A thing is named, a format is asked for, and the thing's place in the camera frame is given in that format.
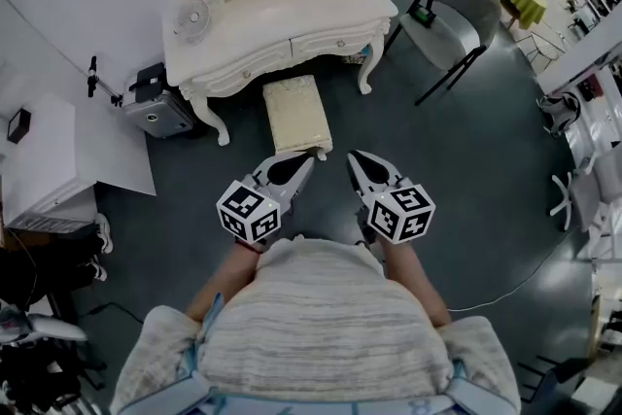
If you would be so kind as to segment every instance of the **drawer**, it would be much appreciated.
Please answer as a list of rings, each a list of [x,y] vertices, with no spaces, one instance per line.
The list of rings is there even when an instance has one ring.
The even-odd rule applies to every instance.
[[[292,60],[290,41],[253,52],[224,68],[192,79],[192,85],[205,89],[208,97],[229,97],[240,91],[253,78],[263,73],[288,67]]]
[[[373,22],[331,31],[321,31],[312,35],[292,38],[294,59],[308,58],[322,53],[350,55],[365,47],[380,29],[380,19]]]

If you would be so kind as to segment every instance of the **person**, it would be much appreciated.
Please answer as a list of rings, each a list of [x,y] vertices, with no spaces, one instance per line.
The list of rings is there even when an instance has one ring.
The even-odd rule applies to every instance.
[[[518,414],[516,380],[488,320],[452,322],[412,246],[378,240],[386,276],[364,245],[236,242],[185,313],[159,306],[147,315],[111,412],[154,413],[134,401],[191,370],[220,393],[324,403],[432,397],[460,370]],[[296,413],[283,410],[265,413]]]
[[[94,232],[84,238],[57,239],[27,250],[0,249],[0,299],[27,310],[46,294],[106,280],[97,255],[113,250],[110,224],[101,213],[94,224]]]

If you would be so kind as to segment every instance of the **black cable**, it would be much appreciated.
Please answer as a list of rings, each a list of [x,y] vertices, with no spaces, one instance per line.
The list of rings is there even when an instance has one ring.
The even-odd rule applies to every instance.
[[[106,304],[100,304],[99,306],[94,307],[92,310],[87,311],[86,313],[83,313],[82,315],[79,315],[78,318],[84,318],[84,317],[88,317],[91,315],[98,315],[99,313],[101,313],[102,311],[104,311],[106,308],[110,306],[114,306],[115,308],[119,309],[123,313],[129,315],[131,318],[133,318],[136,322],[138,322],[141,325],[145,323],[141,319],[139,319],[136,315],[134,315],[131,311],[129,311],[127,308],[121,306],[120,304],[114,301],[107,302]]]

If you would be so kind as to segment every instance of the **white table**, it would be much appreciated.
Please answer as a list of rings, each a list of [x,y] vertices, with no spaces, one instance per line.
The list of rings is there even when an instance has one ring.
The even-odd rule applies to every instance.
[[[229,142],[223,121],[208,107],[209,97],[229,97],[257,76],[295,66],[320,54],[352,55],[370,45],[359,73],[361,93],[384,49],[391,0],[225,0],[203,41],[184,45],[163,17],[168,83],[179,86],[198,117]]]

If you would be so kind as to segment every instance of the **gray chair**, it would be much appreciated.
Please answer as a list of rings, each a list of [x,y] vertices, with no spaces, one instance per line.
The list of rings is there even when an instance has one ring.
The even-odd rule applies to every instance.
[[[566,186],[555,175],[553,182],[562,191],[564,199],[549,212],[549,216],[553,217],[566,209],[564,231],[570,226],[572,207],[581,231],[588,231],[592,225],[601,229],[595,222],[601,203],[609,206],[622,197],[622,147],[617,146],[601,156],[593,156],[587,164],[577,168],[574,175],[568,174]]]
[[[399,24],[385,46],[386,53],[403,29],[431,64],[447,71],[438,83],[415,102],[415,106],[419,106],[449,77],[460,70],[448,88],[456,84],[473,61],[490,47],[501,19],[501,6],[498,0],[427,0],[427,9],[432,10],[433,2],[444,4],[458,12],[472,25],[479,37],[479,46],[467,53],[458,34],[440,16],[433,20],[430,27],[413,19],[412,15],[421,2],[422,0],[414,0],[406,14],[399,18]]]

